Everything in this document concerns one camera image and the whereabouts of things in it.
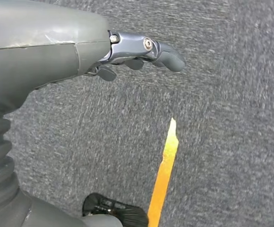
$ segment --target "gray plastic casing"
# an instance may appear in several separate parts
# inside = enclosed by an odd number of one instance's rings
[[[9,113],[48,83],[79,76],[110,49],[102,16],[29,0],[0,0],[0,107]]]

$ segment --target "bolt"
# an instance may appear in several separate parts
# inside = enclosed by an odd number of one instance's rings
[[[117,35],[111,35],[109,36],[109,41],[112,44],[116,44],[119,42],[119,38]]]
[[[152,42],[151,39],[146,37],[143,39],[143,46],[146,48],[146,50],[150,51],[152,48]]]

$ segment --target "robotic hand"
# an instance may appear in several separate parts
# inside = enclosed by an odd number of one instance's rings
[[[94,13],[0,0],[0,227],[122,227],[111,215],[73,218],[21,190],[14,161],[7,156],[12,144],[4,138],[10,129],[4,115],[49,83],[82,75],[112,81],[116,75],[109,64],[140,70],[150,62],[174,72],[185,66],[168,45],[108,27],[106,19]]]
[[[173,72],[180,72],[186,64],[184,59],[171,46],[152,40],[144,35],[126,32],[108,31],[111,49],[107,55],[97,62],[91,71],[85,75],[98,75],[106,81],[112,81],[116,74],[106,64],[126,65],[132,70],[140,70],[144,62],[158,67],[166,67]]]

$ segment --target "yellow floor marking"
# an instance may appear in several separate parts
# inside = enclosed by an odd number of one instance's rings
[[[179,141],[176,136],[176,121],[171,118],[165,150],[163,151],[162,162],[158,171],[156,182],[149,204],[148,212],[149,227],[158,227],[159,224],[178,144]]]

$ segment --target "gray carpet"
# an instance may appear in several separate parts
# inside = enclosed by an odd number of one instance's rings
[[[165,41],[187,67],[31,93],[8,116],[23,189],[75,216],[91,192],[147,210],[174,117],[180,147],[161,227],[274,227],[274,0],[54,2]]]

